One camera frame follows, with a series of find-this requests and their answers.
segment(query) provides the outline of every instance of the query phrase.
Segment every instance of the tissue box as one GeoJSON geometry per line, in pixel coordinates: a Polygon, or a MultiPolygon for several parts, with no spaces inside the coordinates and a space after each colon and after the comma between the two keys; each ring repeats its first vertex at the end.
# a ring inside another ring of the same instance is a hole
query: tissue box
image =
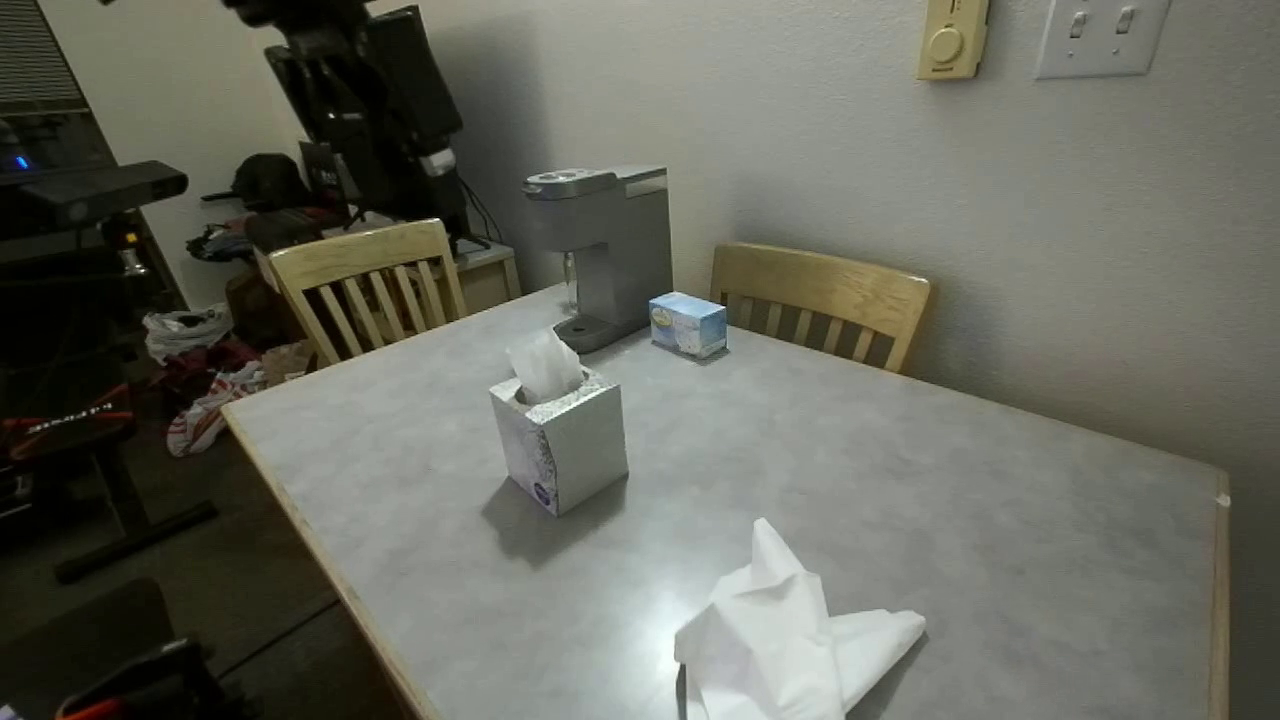
{"type": "Polygon", "coordinates": [[[513,479],[553,514],[629,477],[623,394],[588,371],[556,398],[520,402],[520,378],[489,388],[513,479]]]}
{"type": "Polygon", "coordinates": [[[648,300],[648,327],[651,343],[705,361],[723,350],[727,314],[723,302],[666,292],[648,300]]]}

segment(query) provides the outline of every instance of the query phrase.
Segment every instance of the white wall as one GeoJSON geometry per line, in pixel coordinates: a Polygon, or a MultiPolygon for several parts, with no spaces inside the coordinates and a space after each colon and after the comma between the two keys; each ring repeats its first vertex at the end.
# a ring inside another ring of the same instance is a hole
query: white wall
{"type": "Polygon", "coordinates": [[[1177,0],[1151,77],[1061,82],[1046,0],[995,0],[960,86],[911,80],[924,0],[422,4],[516,241],[524,172],[666,162],[682,287],[727,234],[914,267],[919,376],[1225,462],[1249,715],[1280,715],[1277,0],[1177,0]]]}
{"type": "Polygon", "coordinates": [[[121,162],[165,159],[193,186],[149,202],[143,216],[186,302],[218,302],[236,263],[186,254],[186,241],[236,202],[199,202],[224,193],[251,151],[296,151],[296,121],[264,44],[214,0],[38,0],[97,123],[121,162]]]}
{"type": "Polygon", "coordinates": [[[79,100],[37,0],[2,0],[0,56],[0,103],[79,100]]]}

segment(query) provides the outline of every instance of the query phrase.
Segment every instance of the table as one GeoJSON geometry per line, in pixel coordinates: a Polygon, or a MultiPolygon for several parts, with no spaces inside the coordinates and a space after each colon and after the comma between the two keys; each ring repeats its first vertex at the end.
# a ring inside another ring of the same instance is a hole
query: table
{"type": "Polygon", "coordinates": [[[881,720],[1225,711],[1225,471],[768,335],[697,365],[644,335],[631,479],[544,514],[489,385],[564,287],[227,406],[418,715],[678,715],[671,631],[768,514],[833,611],[914,607],[881,720]]]}

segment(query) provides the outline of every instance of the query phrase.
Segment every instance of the coffee maker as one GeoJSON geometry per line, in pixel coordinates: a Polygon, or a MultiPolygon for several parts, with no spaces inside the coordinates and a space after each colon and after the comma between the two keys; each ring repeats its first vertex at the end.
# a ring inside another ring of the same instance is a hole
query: coffee maker
{"type": "Polygon", "coordinates": [[[531,234],[568,251],[575,314],[556,322],[597,350],[648,322],[648,300],[671,292],[666,169],[556,169],[524,181],[531,234]]]}

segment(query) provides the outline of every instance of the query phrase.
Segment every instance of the chair backrest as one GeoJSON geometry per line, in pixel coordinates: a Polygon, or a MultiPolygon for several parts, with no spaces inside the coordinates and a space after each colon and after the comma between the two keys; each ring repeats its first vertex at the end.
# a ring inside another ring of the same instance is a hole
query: chair backrest
{"type": "Polygon", "coordinates": [[[323,365],[468,314],[440,221],[328,234],[266,261],[323,365]]]}
{"type": "Polygon", "coordinates": [[[845,254],[720,245],[710,295],[727,320],[790,343],[898,371],[933,285],[845,254]]]}

